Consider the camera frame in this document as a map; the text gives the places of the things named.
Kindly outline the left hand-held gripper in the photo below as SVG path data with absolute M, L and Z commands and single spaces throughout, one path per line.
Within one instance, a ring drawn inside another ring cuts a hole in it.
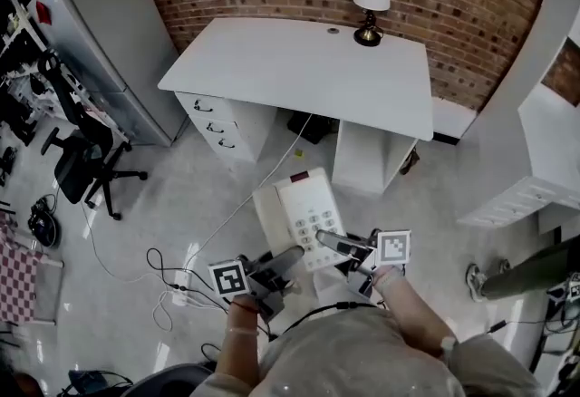
M 285 274 L 304 256 L 304 249 L 292 246 L 274 255 L 271 251 L 250 260 L 244 255 L 208 266 L 214 292 L 227 300 L 250 295 L 265 322 L 270 322 L 285 307 L 285 290 L 290 281 Z

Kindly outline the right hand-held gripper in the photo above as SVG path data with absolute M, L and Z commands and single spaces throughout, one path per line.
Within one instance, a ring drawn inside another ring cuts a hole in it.
M 372 294 L 372 281 L 381 266 L 404 269 L 411 256 L 409 230 L 386 231 L 374 229 L 367 238 L 318 230 L 316 240 L 334 252 L 347 256 L 341 266 L 345 269 L 346 285 L 357 295 L 367 298 Z

